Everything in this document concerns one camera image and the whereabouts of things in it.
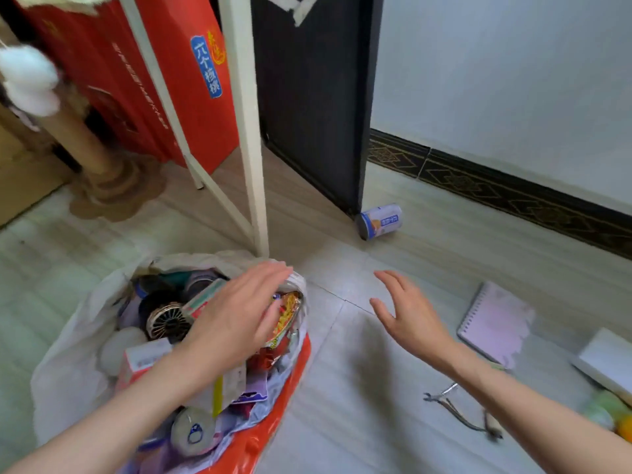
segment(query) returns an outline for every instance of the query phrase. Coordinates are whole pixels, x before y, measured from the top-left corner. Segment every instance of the white ball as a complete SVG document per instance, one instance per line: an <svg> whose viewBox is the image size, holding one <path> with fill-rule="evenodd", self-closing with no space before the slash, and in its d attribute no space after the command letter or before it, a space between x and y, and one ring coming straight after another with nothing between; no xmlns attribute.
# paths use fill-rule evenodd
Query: white ball
<svg viewBox="0 0 632 474"><path fill-rule="evenodd" d="M125 350L146 342L145 333L137 327L130 326L116 331L101 347L99 352L100 369L109 376L118 376Z"/></svg>
<svg viewBox="0 0 632 474"><path fill-rule="evenodd" d="M29 90L52 90L59 83L53 62L28 45L0 49L0 71L7 81Z"/></svg>
<svg viewBox="0 0 632 474"><path fill-rule="evenodd" d="M25 90L11 81L4 82L4 89L14 105L33 116L52 116L61 106L59 96L51 90Z"/></svg>

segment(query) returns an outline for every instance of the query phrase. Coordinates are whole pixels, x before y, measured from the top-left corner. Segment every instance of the decorative baseboard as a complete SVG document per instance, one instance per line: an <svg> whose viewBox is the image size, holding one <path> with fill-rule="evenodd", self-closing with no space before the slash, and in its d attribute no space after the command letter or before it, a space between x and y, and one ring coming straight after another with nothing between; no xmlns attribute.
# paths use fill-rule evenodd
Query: decorative baseboard
<svg viewBox="0 0 632 474"><path fill-rule="evenodd" d="M632 260L632 216L371 130L368 160Z"/></svg>

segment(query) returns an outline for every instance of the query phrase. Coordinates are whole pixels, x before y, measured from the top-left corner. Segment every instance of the person's right hand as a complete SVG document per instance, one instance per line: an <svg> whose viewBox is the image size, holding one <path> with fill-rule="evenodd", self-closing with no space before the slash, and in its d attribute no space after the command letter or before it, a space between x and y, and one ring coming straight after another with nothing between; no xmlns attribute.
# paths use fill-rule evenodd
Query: person's right hand
<svg viewBox="0 0 632 474"><path fill-rule="evenodd" d="M384 283L395 304L393 316L381 300L370 299L386 331L413 356L446 373L459 344L448 334L430 301L398 272L375 271L375 277Z"/></svg>

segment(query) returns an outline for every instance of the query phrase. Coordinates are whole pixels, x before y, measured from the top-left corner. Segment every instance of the white plush toy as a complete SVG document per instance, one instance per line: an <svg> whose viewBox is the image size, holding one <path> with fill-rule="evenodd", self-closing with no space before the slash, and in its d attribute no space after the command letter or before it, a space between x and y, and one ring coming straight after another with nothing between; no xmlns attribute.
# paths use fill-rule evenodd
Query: white plush toy
<svg viewBox="0 0 632 474"><path fill-rule="evenodd" d="M59 83L57 68L40 50L28 45L0 48L0 72L11 102L34 116L51 116L61 102L52 90Z"/></svg>

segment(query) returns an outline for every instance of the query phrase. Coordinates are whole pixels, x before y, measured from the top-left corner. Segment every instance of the pink notebook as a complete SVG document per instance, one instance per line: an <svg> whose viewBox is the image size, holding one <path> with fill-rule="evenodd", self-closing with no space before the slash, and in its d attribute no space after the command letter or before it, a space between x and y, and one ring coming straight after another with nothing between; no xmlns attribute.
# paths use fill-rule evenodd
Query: pink notebook
<svg viewBox="0 0 632 474"><path fill-rule="evenodd" d="M485 357L513 369L514 355L531 333L534 319L535 310L529 304L485 281L456 334Z"/></svg>

